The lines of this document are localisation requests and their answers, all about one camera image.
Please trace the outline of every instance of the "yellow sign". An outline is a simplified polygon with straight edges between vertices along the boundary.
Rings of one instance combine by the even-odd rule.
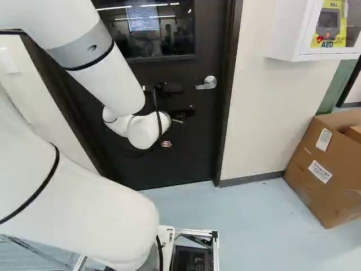
[[[346,47],[345,0],[325,0],[312,39],[312,48]]]

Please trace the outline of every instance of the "door lock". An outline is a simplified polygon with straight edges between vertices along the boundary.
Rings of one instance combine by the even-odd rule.
[[[217,78],[213,75],[209,75],[204,79],[204,85],[196,86],[197,90],[202,89],[214,89],[217,86]]]

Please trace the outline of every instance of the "wire rack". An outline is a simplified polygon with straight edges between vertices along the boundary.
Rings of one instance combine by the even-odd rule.
[[[0,235],[0,271],[72,270],[75,253]]]

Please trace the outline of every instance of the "gray baseboard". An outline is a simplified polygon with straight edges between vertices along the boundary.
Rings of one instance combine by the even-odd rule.
[[[250,183],[250,182],[261,182],[261,181],[265,181],[265,180],[281,178],[281,177],[283,177],[283,175],[284,175],[284,171],[276,171],[276,172],[270,172],[270,173],[247,176],[247,177],[221,180],[219,182],[219,187],[223,188],[223,187],[233,186],[233,185],[243,185],[245,183]]]
[[[361,102],[354,103],[344,103],[341,108],[349,108],[349,107],[361,107]]]

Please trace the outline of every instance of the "black door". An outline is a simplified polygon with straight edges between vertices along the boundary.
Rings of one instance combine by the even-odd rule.
[[[133,148],[102,121],[102,104],[65,73],[67,95],[77,104],[81,125],[91,131],[112,168],[114,181],[141,190],[211,180],[220,144],[221,82],[197,89],[207,76],[221,78],[225,0],[93,0],[100,17],[147,90],[166,83],[159,108],[175,121],[149,151]]]

